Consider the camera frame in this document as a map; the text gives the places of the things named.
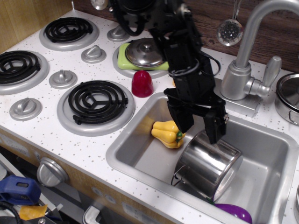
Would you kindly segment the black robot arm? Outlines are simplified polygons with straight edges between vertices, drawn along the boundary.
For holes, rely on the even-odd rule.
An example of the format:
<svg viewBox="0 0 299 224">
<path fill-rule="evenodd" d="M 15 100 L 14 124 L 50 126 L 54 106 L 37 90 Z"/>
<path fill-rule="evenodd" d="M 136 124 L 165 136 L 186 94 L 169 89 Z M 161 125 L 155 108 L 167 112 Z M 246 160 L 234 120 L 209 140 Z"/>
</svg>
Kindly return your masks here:
<svg viewBox="0 0 299 224">
<path fill-rule="evenodd" d="M 149 31 L 167 61 L 175 87 L 164 93 L 179 130 L 187 132 L 193 116 L 201 116 L 210 143 L 217 143 L 226 133 L 228 115 L 225 101 L 214 92 L 212 58 L 201 50 L 190 8 L 181 0 L 111 0 L 109 6 L 129 35 Z"/>
</svg>

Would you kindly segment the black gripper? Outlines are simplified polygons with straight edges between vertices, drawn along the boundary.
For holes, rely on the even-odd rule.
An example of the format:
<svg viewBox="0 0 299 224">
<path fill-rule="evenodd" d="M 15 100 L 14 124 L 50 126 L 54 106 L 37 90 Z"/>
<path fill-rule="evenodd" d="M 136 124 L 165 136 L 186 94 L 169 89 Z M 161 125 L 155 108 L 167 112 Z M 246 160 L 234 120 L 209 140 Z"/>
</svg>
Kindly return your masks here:
<svg viewBox="0 0 299 224">
<path fill-rule="evenodd" d="M 182 133 L 194 125 L 193 115 L 201 116 L 209 142 L 215 144 L 226 134 L 227 113 L 225 101 L 214 92 L 212 60 L 221 67 L 210 55 L 170 59 L 168 72 L 176 88 L 166 89 L 164 94 L 168 97 L 170 115 Z"/>
</svg>

